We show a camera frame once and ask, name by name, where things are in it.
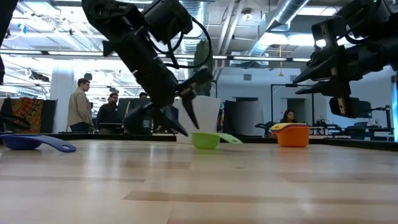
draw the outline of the green measuring cup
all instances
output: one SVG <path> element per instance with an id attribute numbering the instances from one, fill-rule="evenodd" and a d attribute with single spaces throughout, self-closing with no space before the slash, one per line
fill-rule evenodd
<path id="1" fill-rule="evenodd" d="M 236 137 L 225 133 L 191 133 L 192 144 L 197 149 L 216 149 L 220 139 L 231 144 L 242 144 Z"/>

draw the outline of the man in beige jacket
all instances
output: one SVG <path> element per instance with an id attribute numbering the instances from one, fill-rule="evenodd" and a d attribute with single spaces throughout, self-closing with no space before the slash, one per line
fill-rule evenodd
<path id="1" fill-rule="evenodd" d="M 68 126 L 73 132 L 88 133 L 93 127 L 91 105 L 86 92 L 90 89 L 90 81 L 81 78 L 77 81 L 77 90 L 70 95 L 68 110 Z"/>

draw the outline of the jacket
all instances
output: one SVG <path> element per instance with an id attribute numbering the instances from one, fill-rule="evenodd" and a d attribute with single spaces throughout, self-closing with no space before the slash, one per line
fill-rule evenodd
<path id="1" fill-rule="evenodd" d="M 111 103 L 106 103 L 102 105 L 97 114 L 97 127 L 98 129 L 113 129 L 115 126 L 113 125 L 106 125 L 100 123 L 121 123 L 118 120 L 118 107 L 116 105 L 112 105 Z"/>
<path id="2" fill-rule="evenodd" d="M 77 89 L 70 95 L 68 107 L 68 126 L 84 122 L 93 126 L 91 104 L 86 93 Z"/>

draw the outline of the hair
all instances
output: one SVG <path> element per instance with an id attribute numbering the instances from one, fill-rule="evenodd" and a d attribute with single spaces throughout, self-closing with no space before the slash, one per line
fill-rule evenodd
<path id="1" fill-rule="evenodd" d="M 86 83 L 90 83 L 90 81 L 88 81 L 85 78 L 79 78 L 79 80 L 77 80 L 77 86 L 80 87 L 81 84 L 85 85 Z"/>
<path id="2" fill-rule="evenodd" d="M 110 95 L 109 95 L 109 97 L 110 98 L 112 98 L 113 96 L 119 96 L 117 93 L 111 93 Z"/>
<path id="3" fill-rule="evenodd" d="M 143 96 L 148 96 L 148 94 L 147 94 L 147 93 L 144 93 L 144 92 L 142 92 L 142 93 L 139 94 L 139 97 L 140 97 L 140 98 L 143 97 Z"/>
<path id="4" fill-rule="evenodd" d="M 287 110 L 285 111 L 285 113 L 284 113 L 284 117 L 282 118 L 282 123 L 285 123 L 285 122 L 287 122 L 287 115 L 288 115 L 290 112 L 293 112 L 293 113 L 294 113 L 294 111 L 292 111 L 292 110 L 289 110 L 289 109 L 287 109 Z"/>

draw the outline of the doorway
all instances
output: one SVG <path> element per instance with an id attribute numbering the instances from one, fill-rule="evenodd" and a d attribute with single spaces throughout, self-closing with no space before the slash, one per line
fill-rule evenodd
<path id="1" fill-rule="evenodd" d="M 305 99 L 288 98 L 287 109 L 294 112 L 294 119 L 299 123 L 306 122 L 305 120 Z"/>

